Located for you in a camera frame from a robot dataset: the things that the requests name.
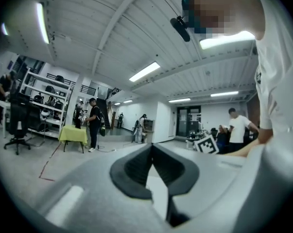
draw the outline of white table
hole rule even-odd
[[[7,109],[10,109],[10,103],[0,100],[0,107],[3,108],[2,121],[1,121],[3,124],[2,134],[3,134],[3,137],[6,138],[6,113],[7,113]]]

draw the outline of white column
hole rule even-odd
[[[79,96],[83,81],[84,81],[84,75],[82,73],[80,73],[78,76],[78,79],[76,81],[76,85],[72,91],[72,95],[70,97],[70,100],[69,100],[69,107],[68,107],[67,118],[66,118],[66,123],[65,123],[66,125],[72,125],[72,123],[73,123],[75,104],[76,104],[77,98]]]

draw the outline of table leg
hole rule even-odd
[[[84,153],[84,145],[82,142],[80,142],[80,145],[82,146],[82,150],[83,150],[83,153]]]
[[[67,145],[68,141],[65,141],[63,152],[65,152],[65,146]]]
[[[6,112],[7,112],[7,108],[5,106],[3,110],[2,121],[1,121],[3,123],[2,134],[4,138],[6,138]]]

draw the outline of black foam windscreen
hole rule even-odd
[[[190,41],[190,35],[185,29],[184,25],[177,20],[176,18],[172,18],[170,20],[171,25],[174,27],[174,29],[179,33],[179,35],[183,38],[184,41],[189,42]]]

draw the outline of chair base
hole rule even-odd
[[[7,146],[13,145],[13,144],[16,144],[17,145],[16,155],[19,155],[19,144],[24,145],[24,146],[27,146],[29,150],[31,149],[30,144],[26,143],[25,142],[25,139],[16,139],[16,138],[13,138],[10,142],[6,143],[4,145],[4,149],[7,149],[6,148]]]

